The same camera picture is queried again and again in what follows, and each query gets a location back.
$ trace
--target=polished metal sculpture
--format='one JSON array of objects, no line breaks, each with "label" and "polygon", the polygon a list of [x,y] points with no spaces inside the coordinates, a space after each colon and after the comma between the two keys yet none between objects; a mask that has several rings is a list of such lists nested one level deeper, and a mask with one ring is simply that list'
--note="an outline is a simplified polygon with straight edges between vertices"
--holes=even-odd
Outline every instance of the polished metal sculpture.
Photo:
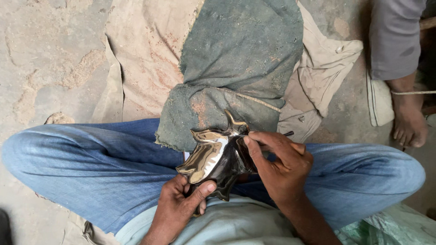
[{"label": "polished metal sculpture", "polygon": [[229,201],[230,190],[238,176],[256,172],[243,139],[250,131],[248,124],[235,122],[228,110],[224,109],[224,112],[228,120],[226,130],[191,130],[197,146],[188,159],[176,167],[179,173],[187,176],[188,183],[191,184],[187,196],[203,182],[213,180],[217,183],[217,188],[209,196]]}]

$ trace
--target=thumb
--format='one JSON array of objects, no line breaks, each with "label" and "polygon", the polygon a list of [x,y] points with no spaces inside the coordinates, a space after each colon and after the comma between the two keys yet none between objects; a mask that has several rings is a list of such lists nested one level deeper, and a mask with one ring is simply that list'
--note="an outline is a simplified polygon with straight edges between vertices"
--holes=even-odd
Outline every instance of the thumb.
[{"label": "thumb", "polygon": [[259,143],[250,138],[250,136],[244,137],[244,143],[247,145],[250,157],[251,159],[253,159],[253,162],[256,165],[257,169],[264,169],[269,161],[263,156]]},{"label": "thumb", "polygon": [[184,202],[186,208],[194,212],[195,208],[200,205],[208,195],[210,195],[217,188],[217,184],[213,180],[208,180],[197,187],[194,192],[187,197]]}]

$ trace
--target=dirty floor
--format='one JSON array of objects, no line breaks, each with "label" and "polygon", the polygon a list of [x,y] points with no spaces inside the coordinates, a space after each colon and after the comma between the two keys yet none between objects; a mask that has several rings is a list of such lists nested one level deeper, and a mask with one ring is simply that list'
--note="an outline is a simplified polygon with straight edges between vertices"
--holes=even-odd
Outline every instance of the dirty floor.
[{"label": "dirty floor", "polygon": [[[367,0],[301,0],[321,32],[338,40],[364,40]],[[0,9],[0,143],[49,121],[87,123],[106,85],[104,29],[110,0],[15,0]],[[379,143],[391,124],[370,125],[364,54],[333,97],[329,115],[308,139],[317,143]],[[436,133],[422,149],[407,150],[436,174],[430,161]],[[434,179],[406,203],[420,212],[436,207]],[[0,164],[0,208],[10,217],[15,244],[59,245],[69,210],[38,196]]]}]

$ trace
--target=fingernail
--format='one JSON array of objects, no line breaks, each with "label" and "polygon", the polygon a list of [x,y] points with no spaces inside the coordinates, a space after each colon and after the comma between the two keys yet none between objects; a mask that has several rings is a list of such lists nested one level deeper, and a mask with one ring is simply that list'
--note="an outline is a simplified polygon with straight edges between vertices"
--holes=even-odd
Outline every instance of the fingernail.
[{"label": "fingernail", "polygon": [[215,190],[215,186],[213,184],[209,184],[208,191],[213,191],[213,190]]},{"label": "fingernail", "polygon": [[244,142],[245,142],[245,144],[250,144],[250,137],[245,136],[244,137]]}]

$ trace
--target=dark green rag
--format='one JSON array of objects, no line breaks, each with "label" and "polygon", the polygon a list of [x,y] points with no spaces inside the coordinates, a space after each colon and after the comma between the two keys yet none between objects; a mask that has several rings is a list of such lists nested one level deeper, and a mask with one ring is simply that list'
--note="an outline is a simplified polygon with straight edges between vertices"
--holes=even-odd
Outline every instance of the dark green rag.
[{"label": "dark green rag", "polygon": [[185,40],[175,86],[163,107],[156,142],[191,152],[190,129],[227,127],[224,109],[250,129],[277,130],[295,64],[303,20],[294,0],[206,0]]}]

